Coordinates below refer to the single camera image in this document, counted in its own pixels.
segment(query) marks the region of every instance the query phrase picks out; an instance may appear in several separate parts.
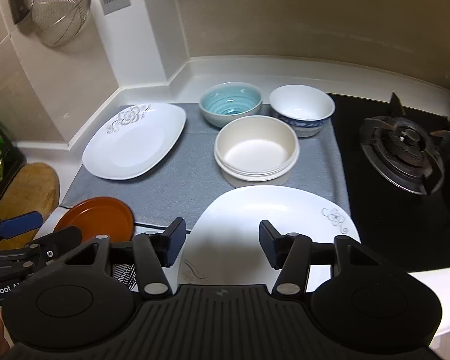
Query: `stove burner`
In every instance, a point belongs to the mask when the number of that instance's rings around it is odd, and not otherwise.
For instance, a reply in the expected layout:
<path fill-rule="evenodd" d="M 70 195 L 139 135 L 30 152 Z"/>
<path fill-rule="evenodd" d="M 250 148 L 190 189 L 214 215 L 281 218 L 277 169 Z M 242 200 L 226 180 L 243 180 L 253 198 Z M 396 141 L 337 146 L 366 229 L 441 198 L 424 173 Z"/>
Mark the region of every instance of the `stove burner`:
<path fill-rule="evenodd" d="M 400 100 L 393 94 L 392 116 L 365 119 L 360 143 L 365 156 L 386 179 L 418 195 L 430 195 L 443 183 L 443 161 L 430 135 L 404 118 Z"/>

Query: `blue and white bowl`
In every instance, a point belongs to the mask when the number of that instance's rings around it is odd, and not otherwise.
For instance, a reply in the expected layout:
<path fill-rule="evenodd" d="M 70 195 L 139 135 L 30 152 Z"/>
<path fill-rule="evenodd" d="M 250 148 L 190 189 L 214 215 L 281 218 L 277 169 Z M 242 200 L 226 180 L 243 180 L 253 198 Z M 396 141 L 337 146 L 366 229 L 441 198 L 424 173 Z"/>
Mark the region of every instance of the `blue and white bowl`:
<path fill-rule="evenodd" d="M 270 93 L 271 115 L 282 120 L 300 138 L 311 137 L 335 112 L 335 103 L 325 92 L 306 85 L 285 85 Z"/>
<path fill-rule="evenodd" d="M 245 82 L 226 82 L 215 85 L 200 98 L 203 117 L 222 128 L 239 117 L 258 114 L 262 95 L 257 87 Z"/>

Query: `white countertop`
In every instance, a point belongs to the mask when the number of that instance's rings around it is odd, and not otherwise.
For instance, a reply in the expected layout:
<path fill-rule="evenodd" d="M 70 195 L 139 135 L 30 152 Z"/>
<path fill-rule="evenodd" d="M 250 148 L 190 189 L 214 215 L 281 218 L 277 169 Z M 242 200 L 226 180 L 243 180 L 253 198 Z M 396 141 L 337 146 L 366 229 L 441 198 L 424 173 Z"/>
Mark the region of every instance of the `white countertop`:
<path fill-rule="evenodd" d="M 450 92 L 422 81 L 375 69 L 323 61 L 278 59 L 263 57 L 209 57 L 192 59 L 166 85 L 128 87 L 117 90 L 80 129 L 69 144 L 19 142 L 18 147 L 28 163 L 45 162 L 58 173 L 60 201 L 70 187 L 82 162 L 83 150 L 93 134 L 122 105 L 149 102 L 194 103 L 210 86 L 228 81 L 244 81 L 260 88 L 264 102 L 281 85 L 300 83 L 326 92 L 389 101 L 392 92 L 406 107 L 448 115 Z M 41 237 L 53 231 L 66 209 L 58 207 L 37 233 Z M 143 231 L 137 227 L 136 232 Z M 179 259 L 173 267 L 164 269 L 170 284 L 176 288 Z M 450 331 L 450 268 L 413 273 L 428 285 L 442 303 L 441 335 Z"/>

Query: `wooden cutting board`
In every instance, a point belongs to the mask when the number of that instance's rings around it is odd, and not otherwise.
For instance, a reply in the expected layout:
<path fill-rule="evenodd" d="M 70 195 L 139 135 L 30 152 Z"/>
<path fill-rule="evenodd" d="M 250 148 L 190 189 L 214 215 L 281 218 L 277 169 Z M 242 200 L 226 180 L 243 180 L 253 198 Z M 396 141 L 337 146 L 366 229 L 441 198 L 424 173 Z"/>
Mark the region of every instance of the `wooden cutting board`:
<path fill-rule="evenodd" d="M 25 165 L 0 200 L 0 219 L 9 219 L 30 211 L 42 214 L 43 221 L 59 205 L 60 183 L 53 168 L 45 163 Z M 0 241 L 0 251 L 19 249 L 30 242 L 38 229 Z"/>

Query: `plate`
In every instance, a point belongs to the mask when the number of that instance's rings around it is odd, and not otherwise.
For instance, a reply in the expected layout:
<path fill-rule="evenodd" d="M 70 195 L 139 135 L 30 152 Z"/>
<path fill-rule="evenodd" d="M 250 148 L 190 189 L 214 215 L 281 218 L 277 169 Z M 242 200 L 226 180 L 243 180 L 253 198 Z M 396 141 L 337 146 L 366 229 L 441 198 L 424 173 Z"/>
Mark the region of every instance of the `plate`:
<path fill-rule="evenodd" d="M 314 242 L 332 243 L 340 234 L 360 241 L 347 213 L 320 196 L 279 186 L 237 188 L 210 204 L 187 235 L 179 284 L 265 284 L 271 291 L 280 271 L 270 267 L 260 246 L 263 219 L 281 234 L 300 233 Z M 312 266 L 307 290 L 328 279 L 329 265 Z"/>
<path fill-rule="evenodd" d="M 121 200 L 99 197 L 85 200 L 67 211 L 53 232 L 75 226 L 82 231 L 82 243 L 99 234 L 106 234 L 111 242 L 130 241 L 133 215 Z"/>
<path fill-rule="evenodd" d="M 179 138 L 187 116 L 171 104 L 140 104 L 106 122 L 83 152 L 83 165 L 102 179 L 127 180 L 152 169 Z"/>

